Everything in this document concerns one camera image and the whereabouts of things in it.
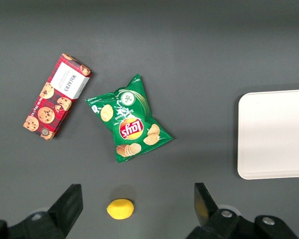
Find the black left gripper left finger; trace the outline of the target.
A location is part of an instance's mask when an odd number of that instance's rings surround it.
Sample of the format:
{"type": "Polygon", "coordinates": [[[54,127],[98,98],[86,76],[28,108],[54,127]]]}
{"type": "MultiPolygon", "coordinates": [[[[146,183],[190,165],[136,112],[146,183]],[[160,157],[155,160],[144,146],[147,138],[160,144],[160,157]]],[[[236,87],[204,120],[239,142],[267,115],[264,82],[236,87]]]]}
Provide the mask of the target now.
{"type": "Polygon", "coordinates": [[[64,239],[83,210],[82,187],[72,184],[47,210],[9,227],[0,220],[0,239],[64,239]]]}

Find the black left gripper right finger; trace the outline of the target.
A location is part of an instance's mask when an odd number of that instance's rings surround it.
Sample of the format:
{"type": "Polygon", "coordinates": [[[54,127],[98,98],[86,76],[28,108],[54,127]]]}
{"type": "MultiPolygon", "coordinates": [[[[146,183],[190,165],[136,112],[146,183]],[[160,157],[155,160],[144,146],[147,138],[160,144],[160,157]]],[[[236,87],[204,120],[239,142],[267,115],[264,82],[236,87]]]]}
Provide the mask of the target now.
{"type": "Polygon", "coordinates": [[[281,219],[260,215],[251,222],[230,209],[220,209],[204,183],[194,185],[194,208],[200,226],[188,239],[297,239],[281,219]]]}

